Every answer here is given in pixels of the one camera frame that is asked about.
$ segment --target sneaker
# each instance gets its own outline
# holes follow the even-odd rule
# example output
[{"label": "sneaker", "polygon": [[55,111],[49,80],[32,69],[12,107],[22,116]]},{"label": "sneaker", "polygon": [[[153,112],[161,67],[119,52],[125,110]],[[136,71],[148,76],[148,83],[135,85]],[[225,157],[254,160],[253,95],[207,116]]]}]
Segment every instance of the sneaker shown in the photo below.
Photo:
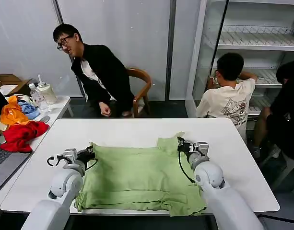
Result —
[{"label": "sneaker", "polygon": [[281,149],[275,144],[271,150],[271,155],[274,158],[278,158],[280,155]]},{"label": "sneaker", "polygon": [[259,146],[252,146],[251,154],[253,158],[260,158],[260,147]]}]

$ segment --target red cloth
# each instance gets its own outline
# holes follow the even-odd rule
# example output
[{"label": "red cloth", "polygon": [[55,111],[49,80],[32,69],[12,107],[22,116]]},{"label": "red cloth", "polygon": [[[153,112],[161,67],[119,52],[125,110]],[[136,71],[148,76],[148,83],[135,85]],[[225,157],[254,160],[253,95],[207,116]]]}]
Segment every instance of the red cloth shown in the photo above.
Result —
[{"label": "red cloth", "polygon": [[31,152],[28,141],[44,134],[49,125],[41,121],[30,121],[27,125],[10,126],[3,132],[6,143],[0,145],[0,149],[9,152]]}]

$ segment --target dark floor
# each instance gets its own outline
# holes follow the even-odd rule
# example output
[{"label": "dark floor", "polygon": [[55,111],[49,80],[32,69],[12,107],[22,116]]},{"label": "dark floor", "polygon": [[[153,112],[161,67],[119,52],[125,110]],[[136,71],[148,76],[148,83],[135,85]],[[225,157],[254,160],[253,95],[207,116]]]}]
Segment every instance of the dark floor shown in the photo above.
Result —
[{"label": "dark floor", "polygon": [[[72,99],[71,108],[74,118],[95,118],[97,114],[83,99]],[[142,113],[142,118],[187,118],[184,101],[149,102],[150,113]],[[70,118],[67,112],[64,118]]]},{"label": "dark floor", "polygon": [[[74,118],[93,118],[89,106],[82,99],[72,99],[71,108]],[[143,114],[143,118],[187,118],[184,101],[150,102],[151,114]],[[270,159],[262,168],[262,173],[269,184],[271,184],[284,169],[285,161],[280,156],[278,159]],[[271,218],[260,218],[261,222],[268,230],[294,230],[294,194],[290,192],[294,189],[294,170],[283,181],[276,191],[276,197],[280,203],[281,210],[276,213],[267,213]],[[3,213],[0,217],[0,230],[21,228],[27,218],[27,214]],[[85,229],[85,228],[122,228],[127,229],[197,229],[212,230],[214,218],[211,217],[177,217],[168,216],[71,216],[65,229]]]}]

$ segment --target blue cloth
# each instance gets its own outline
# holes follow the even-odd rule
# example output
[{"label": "blue cloth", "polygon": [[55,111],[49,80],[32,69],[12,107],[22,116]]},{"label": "blue cloth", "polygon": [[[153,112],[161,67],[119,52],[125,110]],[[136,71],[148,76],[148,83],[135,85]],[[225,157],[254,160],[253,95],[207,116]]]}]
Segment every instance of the blue cloth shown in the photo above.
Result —
[{"label": "blue cloth", "polygon": [[33,120],[34,118],[38,117],[40,115],[40,112],[36,110],[36,108],[32,105],[30,105],[27,102],[22,102],[23,100],[20,100],[18,102],[19,106],[21,107],[22,113],[27,116],[29,120]]}]

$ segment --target door frame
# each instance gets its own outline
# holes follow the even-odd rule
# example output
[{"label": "door frame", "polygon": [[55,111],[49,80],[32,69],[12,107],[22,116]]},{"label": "door frame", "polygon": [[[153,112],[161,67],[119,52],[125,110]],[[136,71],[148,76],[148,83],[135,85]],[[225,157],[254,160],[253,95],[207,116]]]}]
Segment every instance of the door frame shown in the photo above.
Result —
[{"label": "door frame", "polygon": [[207,1],[208,0],[200,1],[194,50],[193,50],[193,55],[191,58],[189,78],[188,78],[186,98],[185,98],[185,108],[186,108],[188,118],[196,117],[196,103],[193,97],[193,89],[194,89],[194,82],[196,78],[196,70],[197,70],[197,64],[198,64],[200,45],[202,41],[202,31],[203,31]]},{"label": "door frame", "polygon": [[[200,45],[201,45],[201,41],[202,41],[202,33],[203,33],[203,26],[204,26],[207,1],[208,0],[201,0],[201,2],[200,2],[200,10],[199,10],[199,17],[198,17],[198,21],[197,21],[195,44],[194,44],[194,50],[193,50],[193,55],[192,55],[192,59],[191,59],[189,80],[188,80],[186,99],[185,99],[185,108],[186,108],[188,118],[196,118],[196,103],[195,103],[195,100],[193,97],[193,89],[194,89],[196,71],[197,71],[197,66],[198,66]],[[223,28],[224,18],[225,18],[225,14],[227,12],[228,4],[229,4],[229,0],[226,0],[225,7],[223,10],[223,17],[220,22],[219,33],[218,33],[217,39],[216,39],[216,45],[214,48],[214,53],[213,53],[211,65],[213,65],[214,60],[215,60],[215,56],[216,56],[216,52],[217,52],[217,48],[218,48],[218,43],[219,43],[222,28]]]}]

